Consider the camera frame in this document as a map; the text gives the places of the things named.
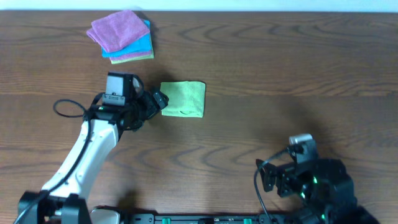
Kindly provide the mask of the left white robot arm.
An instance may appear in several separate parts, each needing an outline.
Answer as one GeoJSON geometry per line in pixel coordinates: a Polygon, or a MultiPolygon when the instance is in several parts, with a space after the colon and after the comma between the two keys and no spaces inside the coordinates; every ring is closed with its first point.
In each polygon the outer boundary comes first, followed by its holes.
{"type": "Polygon", "coordinates": [[[16,223],[93,223],[86,199],[100,169],[125,131],[137,131],[168,104],[159,89],[97,94],[81,114],[76,143],[59,170],[40,192],[26,191],[16,223]]]}

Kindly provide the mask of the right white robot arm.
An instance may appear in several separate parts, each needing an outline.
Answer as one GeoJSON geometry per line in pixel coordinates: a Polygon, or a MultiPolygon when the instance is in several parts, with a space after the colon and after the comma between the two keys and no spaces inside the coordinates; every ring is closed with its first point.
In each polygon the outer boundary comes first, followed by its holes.
{"type": "Polygon", "coordinates": [[[296,195],[302,208],[293,212],[273,213],[269,223],[345,223],[377,224],[379,221],[354,195],[354,182],[345,165],[337,159],[313,159],[281,166],[261,165],[257,169],[265,192],[277,189],[279,197],[296,195]]]}

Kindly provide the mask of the light green microfiber cloth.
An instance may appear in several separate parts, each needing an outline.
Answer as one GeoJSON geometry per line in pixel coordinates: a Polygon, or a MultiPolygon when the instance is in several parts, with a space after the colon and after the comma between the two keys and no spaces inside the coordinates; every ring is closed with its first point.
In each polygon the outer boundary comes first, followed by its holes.
{"type": "Polygon", "coordinates": [[[162,82],[162,93],[169,102],[162,110],[162,116],[181,118],[202,118],[205,110],[206,84],[203,82],[162,82]]]}

